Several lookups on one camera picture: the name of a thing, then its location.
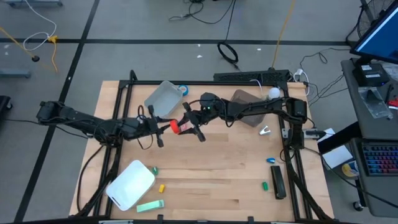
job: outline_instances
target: desk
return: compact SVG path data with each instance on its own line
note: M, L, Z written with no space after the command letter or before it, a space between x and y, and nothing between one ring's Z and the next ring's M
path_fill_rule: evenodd
M103 82L95 116L103 119L112 117L118 85L119 82ZM157 85L133 85L128 116L136 116L137 107L143 105L144 100L156 88ZM226 99L230 99L237 89L256 96L260 94L258 86L189 85L189 88L184 101L199 99L206 91ZM263 89L267 91L269 88L264 86ZM289 83L289 95L307 100L305 86L301 83ZM192 107L199 109L199 104ZM180 106L171 117L180 119L182 113L183 108ZM259 129L264 124L270 127L271 135L259 135ZM310 128L311 123L307 122L304 127ZM150 149L143 151L137 141L124 141L119 172L136 159L146 166L157 166L159 175L156 183L139 204L164 199L165 208L136 213L135 207L122 212L113 206L111 218L155 220L158 214L163 214L165 220L247 221L249 216L253 216L255 221L294 221L285 164L279 159L282 142L276 115L267 114L257 128L241 122L235 122L231 128L227 128L224 121L216 119L201 130L206 136L206 142L202 143L194 135L178 136L169 129L163 135L163 148L158 148L154 143ZM150 137L140 140L144 147L150 144ZM317 149L314 140L307 140L305 145ZM99 144L90 139L82 165L97 148ZM308 151L302 151L301 155L308 191L325 213L333 217L319 156ZM89 163L84 173L82 205L98 186L103 156L104 151ZM270 164L266 162L268 157L276 158L276 165L280 165L284 174L287 197L283 200L275 199ZM269 185L268 192L262 189L263 181ZM165 184L163 194L158 193L160 184ZM70 214L75 213L76 194L70 209ZM300 213L301 217L305 217L303 209L300 209Z
M350 60L341 62L343 73L347 82L349 95L353 101L354 110L357 122L349 125L347 128L339 131L330 138L318 143L321 153L326 153L340 145L349 143L352 154L355 158L360 158L358 148L356 147L356 138L376 139L376 140L391 140L398 141L398 114L393 112L394 118L388 120L387 118L374 119L365 104L363 103L358 93L358 83L353 75L354 65ZM387 95L387 89L390 83L397 84L396 81L391 80L384 86L378 87L382 97ZM391 92L391 98L398 95L398 88ZM363 188L381 198L386 198L392 203L398 202L396 194L396 187L398 185L398 177L369 177L365 173L364 164L360 159L357 159L359 179L356 180L356 185ZM376 199L363 195L358 191L359 200L362 206L369 207L372 215L379 217L398 217L396 208L382 203Z

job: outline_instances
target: metal clip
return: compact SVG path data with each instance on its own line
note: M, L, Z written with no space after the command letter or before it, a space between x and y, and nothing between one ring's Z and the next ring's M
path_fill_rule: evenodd
M268 135L268 134L270 134L271 133L271 130L270 129L268 129L268 126L267 125L265 125L261 130L260 130L260 135Z

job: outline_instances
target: mint green block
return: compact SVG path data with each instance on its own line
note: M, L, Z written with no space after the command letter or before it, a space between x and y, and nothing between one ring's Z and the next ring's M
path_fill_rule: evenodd
M157 200L154 202L145 203L143 205L137 205L137 212L146 212L146 211L163 208L163 207L164 207L164 201Z

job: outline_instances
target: wooden tabletop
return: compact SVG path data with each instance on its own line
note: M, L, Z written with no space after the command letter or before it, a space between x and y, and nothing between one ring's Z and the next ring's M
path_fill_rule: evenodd
M137 107L157 88L157 85L134 85L132 88L129 116L137 116ZM258 86L189 86L189 94L184 101L200 98L204 92L214 93L220 98L230 99L237 90L244 90L254 96L260 96ZM103 82L99 94L95 116L111 119L118 82ZM305 87L301 83L289 83L291 97L307 100ZM199 109L199 104L193 104L193 109ZM183 107L179 106L171 118L180 119ZM271 129L271 135L260 136L259 130L264 125ZM310 122L304 128L311 128ZM124 141L119 172L122 172L133 160L140 160L147 167L159 168L156 183L138 204L163 199L163 209L137 213L133 207L122 212L113 205L111 218L120 219L156 219L163 214L165 220L247 220L253 216L255 221L294 221L289 183L285 164L279 159L282 150L280 127L277 116L267 114L263 122L252 128L240 121L231 128L224 121L215 119L201 130L206 136L206 142L199 142L194 135L178 136L171 130L166 130L162 136L164 147L158 148L156 141L152 147L143 151L137 141ZM140 139L143 146L150 144L150 137ZM305 145L318 150L314 140L306 140ZM88 140L82 165L99 148L94 140ZM93 195L98 186L105 150L100 152L88 165L81 183L81 206ZM330 197L320 157L309 151L301 151L302 163L308 191L318 202L326 214L333 217ZM276 200L272 185L269 157L276 158L284 175L287 196ZM267 182L269 190L262 188ZM158 192L159 185L164 184L164 193ZM298 189L300 214L305 217L301 194ZM76 213L76 193L73 198L70 214Z

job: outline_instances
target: white paper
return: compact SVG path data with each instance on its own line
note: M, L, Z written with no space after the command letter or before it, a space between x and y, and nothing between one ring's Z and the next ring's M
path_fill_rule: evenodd
M335 134L334 130L329 128L325 130L326 134L322 138L318 140L318 142L323 141L324 139L327 139L328 137L332 136ZM350 160L353 158L349 150L347 149L346 146L339 146L330 152L325 153L322 155L323 158L325 159L326 163L330 166L330 168L335 168L336 166Z

